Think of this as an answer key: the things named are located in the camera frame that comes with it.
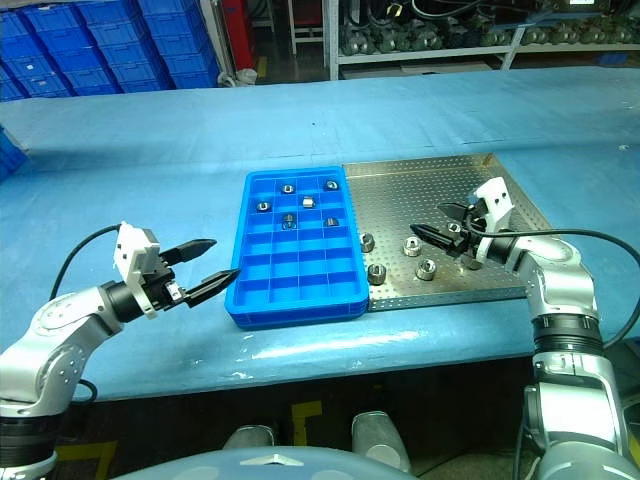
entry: silver nut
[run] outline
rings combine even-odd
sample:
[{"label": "silver nut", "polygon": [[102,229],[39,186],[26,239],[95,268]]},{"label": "silver nut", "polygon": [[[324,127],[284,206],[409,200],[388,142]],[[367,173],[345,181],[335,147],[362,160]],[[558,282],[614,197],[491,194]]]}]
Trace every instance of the silver nut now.
[{"label": "silver nut", "polygon": [[387,269],[384,265],[374,263],[367,268],[367,280],[371,285],[382,285],[387,278]]},{"label": "silver nut", "polygon": [[416,277],[418,277],[420,280],[433,280],[433,277],[435,277],[437,270],[438,267],[436,266],[436,262],[429,258],[426,258],[418,264],[418,268],[416,268]]},{"label": "silver nut", "polygon": [[338,182],[336,182],[335,180],[327,180],[327,182],[324,184],[324,189],[325,190],[338,190],[340,187],[338,186]]},{"label": "silver nut", "polygon": [[402,251],[407,257],[417,257],[422,251],[422,242],[418,237],[409,237],[404,241]]},{"label": "silver nut", "polygon": [[313,197],[304,197],[302,199],[302,206],[304,208],[313,208],[316,206],[316,201],[313,199]]},{"label": "silver nut", "polygon": [[373,235],[370,233],[360,235],[360,250],[362,250],[362,253],[369,253],[375,246],[376,242],[373,239]]},{"label": "silver nut", "polygon": [[256,205],[256,211],[258,213],[270,212],[271,204],[269,202],[260,202],[258,205]]}]

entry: blue plastic tray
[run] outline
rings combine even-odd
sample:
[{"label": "blue plastic tray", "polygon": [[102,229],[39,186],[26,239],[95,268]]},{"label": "blue plastic tray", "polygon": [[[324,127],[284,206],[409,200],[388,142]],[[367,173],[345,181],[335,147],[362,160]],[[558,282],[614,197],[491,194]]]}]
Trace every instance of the blue plastic tray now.
[{"label": "blue plastic tray", "polygon": [[218,86],[218,65],[215,60],[204,72],[191,72],[171,75],[176,82],[176,88],[211,88]]},{"label": "blue plastic tray", "polygon": [[36,31],[76,28],[84,25],[84,18],[73,5],[55,3],[22,9]]},{"label": "blue plastic tray", "polygon": [[166,56],[199,52],[208,37],[207,32],[198,30],[193,35],[169,35],[154,37],[154,40],[160,54]]},{"label": "blue plastic tray", "polygon": [[75,50],[96,44],[87,27],[61,28],[38,32],[38,36],[50,52]]},{"label": "blue plastic tray", "polygon": [[[325,191],[327,180],[339,190]],[[293,194],[281,193],[293,185]],[[302,207],[305,196],[315,207]],[[270,212],[257,213],[260,202]],[[295,229],[282,217],[296,216]],[[327,218],[338,226],[327,227]],[[233,251],[242,269],[227,289],[225,308],[242,328],[355,318],[369,297],[351,195],[344,170],[323,167],[254,172],[247,176]]]},{"label": "blue plastic tray", "polygon": [[185,55],[166,55],[164,61],[172,75],[181,73],[203,72],[209,69],[214,61],[213,48],[206,42],[198,53]]},{"label": "blue plastic tray", "polygon": [[194,5],[186,12],[145,14],[145,20],[154,37],[163,35],[193,35],[204,30],[200,9]]},{"label": "blue plastic tray", "polygon": [[135,0],[109,0],[108,2],[78,2],[87,23],[109,23],[126,20],[140,13]]},{"label": "blue plastic tray", "polygon": [[51,56],[55,58],[56,63],[63,72],[106,67],[106,62],[98,47],[83,47],[74,50],[51,52]]},{"label": "blue plastic tray", "polygon": [[153,92],[156,90],[170,90],[173,88],[173,84],[167,75],[163,75],[155,80],[121,82],[120,86],[125,93]]},{"label": "blue plastic tray", "polygon": [[96,23],[89,29],[99,45],[118,45],[137,42],[147,33],[142,15],[136,15],[122,22]]},{"label": "blue plastic tray", "polygon": [[197,0],[138,0],[140,8],[147,14],[176,13],[189,10]]},{"label": "blue plastic tray", "polygon": [[56,62],[50,55],[6,58],[5,62],[18,78],[38,77],[57,71]]}]

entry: metal component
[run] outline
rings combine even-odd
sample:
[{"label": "metal component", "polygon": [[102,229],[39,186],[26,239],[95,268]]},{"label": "metal component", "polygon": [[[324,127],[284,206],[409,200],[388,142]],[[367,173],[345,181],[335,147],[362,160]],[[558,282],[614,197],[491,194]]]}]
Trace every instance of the metal component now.
[{"label": "metal component", "polygon": [[427,258],[418,264],[418,268],[416,268],[416,277],[420,280],[433,280],[437,269],[438,267],[436,266],[436,262]]},{"label": "metal component", "polygon": [[316,206],[316,201],[313,199],[313,197],[304,197],[302,199],[302,206],[304,208],[313,208]]},{"label": "metal component", "polygon": [[382,263],[393,272],[384,286],[369,288],[369,309],[445,305],[521,298],[524,282],[495,262],[480,272],[461,268],[444,251],[424,245],[423,255],[438,265],[435,282],[415,279],[416,261],[399,246],[411,232],[411,223],[439,226],[444,233],[447,220],[437,205],[457,201],[468,203],[469,192],[480,182],[501,176],[505,179],[515,209],[510,227],[514,230],[550,228],[539,210],[513,181],[493,154],[402,160],[345,165],[348,187],[360,232],[375,232],[375,248],[365,264]]},{"label": "metal component", "polygon": [[260,202],[256,206],[256,211],[258,211],[258,213],[270,212],[271,204],[269,202]]},{"label": "metal component", "polygon": [[360,235],[360,250],[362,253],[369,253],[376,246],[376,242],[373,235],[370,233],[363,233]]},{"label": "metal component", "polygon": [[294,213],[285,213],[282,216],[282,229],[283,230],[295,230],[296,228],[296,216]]},{"label": "metal component", "polygon": [[422,241],[418,237],[409,237],[402,244],[402,251],[407,257],[417,257],[422,252]]},{"label": "metal component", "polygon": [[387,269],[384,265],[373,264],[367,268],[367,280],[371,285],[382,285],[387,278]]},{"label": "metal component", "polygon": [[338,190],[339,188],[338,182],[335,180],[327,180],[327,183],[324,184],[325,190]]}]

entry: stacked blue crates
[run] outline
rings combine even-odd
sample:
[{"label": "stacked blue crates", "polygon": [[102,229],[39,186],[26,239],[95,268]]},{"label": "stacked blue crates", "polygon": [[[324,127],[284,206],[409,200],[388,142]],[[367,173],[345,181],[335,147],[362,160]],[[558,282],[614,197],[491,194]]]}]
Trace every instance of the stacked blue crates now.
[{"label": "stacked blue crates", "polygon": [[217,86],[218,64],[197,0],[139,0],[178,88]]},{"label": "stacked blue crates", "polygon": [[78,2],[76,5],[125,92],[172,88],[135,0]]},{"label": "stacked blue crates", "polygon": [[4,11],[0,14],[0,18],[2,19],[0,56],[5,66],[29,95],[32,97],[74,95],[71,85],[62,75],[22,12]]},{"label": "stacked blue crates", "polygon": [[121,92],[75,6],[29,7],[24,14],[78,95]]}]

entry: metal nut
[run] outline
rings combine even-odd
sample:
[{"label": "metal nut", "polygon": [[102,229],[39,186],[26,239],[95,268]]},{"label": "metal nut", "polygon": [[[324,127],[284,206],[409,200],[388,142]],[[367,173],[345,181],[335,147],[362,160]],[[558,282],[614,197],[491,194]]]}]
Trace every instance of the metal nut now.
[{"label": "metal nut", "polygon": [[387,269],[380,263],[374,263],[367,268],[367,280],[371,285],[382,285],[387,278]]},{"label": "metal nut", "polygon": [[293,213],[285,213],[282,216],[282,229],[295,230],[295,228],[296,228],[296,216]]},{"label": "metal nut", "polygon": [[270,212],[271,204],[269,202],[260,202],[258,205],[256,205],[256,211],[258,213]]},{"label": "metal nut", "polygon": [[340,187],[338,186],[338,182],[336,182],[335,180],[327,180],[327,182],[324,184],[324,189],[325,190],[338,190]]},{"label": "metal nut", "polygon": [[418,268],[416,268],[416,277],[418,277],[420,280],[433,280],[433,277],[435,277],[437,270],[438,267],[436,266],[436,262],[429,258],[426,258],[418,264]]},{"label": "metal nut", "polygon": [[362,253],[369,253],[375,246],[376,242],[373,239],[373,235],[370,233],[360,235],[360,250],[362,250]]},{"label": "metal nut", "polygon": [[404,241],[402,250],[407,257],[417,257],[422,251],[422,242],[418,237],[409,237]]},{"label": "metal nut", "polygon": [[313,197],[304,197],[302,199],[302,206],[304,208],[313,208],[316,206],[316,201],[313,199]]}]

